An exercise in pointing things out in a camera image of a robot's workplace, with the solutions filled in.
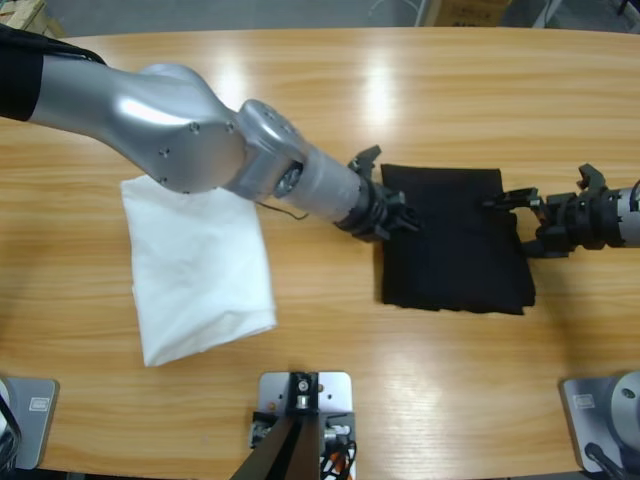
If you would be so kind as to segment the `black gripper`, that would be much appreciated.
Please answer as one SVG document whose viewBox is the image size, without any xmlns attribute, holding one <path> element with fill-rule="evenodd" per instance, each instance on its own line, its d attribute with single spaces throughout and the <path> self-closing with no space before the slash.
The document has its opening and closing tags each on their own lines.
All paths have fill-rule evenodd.
<svg viewBox="0 0 640 480">
<path fill-rule="evenodd" d="M 334 225 L 358 240 L 374 243 L 390 240 L 396 232 L 418 232 L 419 223 L 403 192 L 361 180 L 355 206 Z"/>
<path fill-rule="evenodd" d="M 534 187 L 511 190 L 481 201 L 493 210 L 530 208 L 539 220 L 535 239 L 523 242 L 527 258 L 567 257 L 577 247 L 601 250 L 624 247 L 620 232 L 620 190 L 587 188 L 579 194 L 550 195 L 545 201 Z"/>
</svg>

